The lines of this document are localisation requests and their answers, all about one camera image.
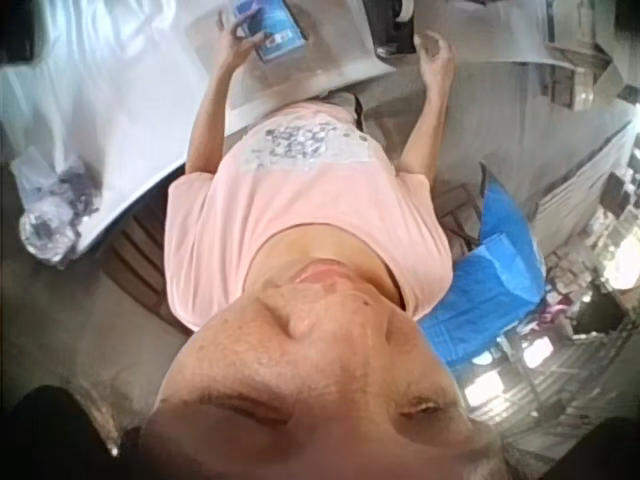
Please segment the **clear plastic bag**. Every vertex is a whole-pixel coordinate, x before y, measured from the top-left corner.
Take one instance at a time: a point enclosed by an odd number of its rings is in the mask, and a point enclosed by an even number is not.
[[[56,173],[33,147],[11,163],[25,212],[20,239],[27,250],[60,268],[73,257],[78,225],[98,211],[100,193],[78,157]]]

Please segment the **mouth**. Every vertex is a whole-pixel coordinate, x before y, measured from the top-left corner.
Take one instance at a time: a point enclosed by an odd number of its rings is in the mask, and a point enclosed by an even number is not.
[[[355,281],[352,271],[337,260],[314,260],[293,275],[294,284],[323,284],[337,279]]]

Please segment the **wooden slats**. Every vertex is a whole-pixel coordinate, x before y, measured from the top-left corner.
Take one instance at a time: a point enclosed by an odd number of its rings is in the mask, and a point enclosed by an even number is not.
[[[172,313],[164,276],[164,225],[172,175],[149,192],[122,222],[102,255],[102,269],[120,288],[159,319],[186,335]]]

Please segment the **blue phone case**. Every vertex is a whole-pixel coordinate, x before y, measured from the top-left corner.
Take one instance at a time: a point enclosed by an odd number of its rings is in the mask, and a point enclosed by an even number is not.
[[[306,39],[282,0],[235,0],[233,10],[236,17],[259,8],[260,11],[244,26],[249,36],[267,32],[270,37],[256,48],[260,60],[269,62],[305,45]]]

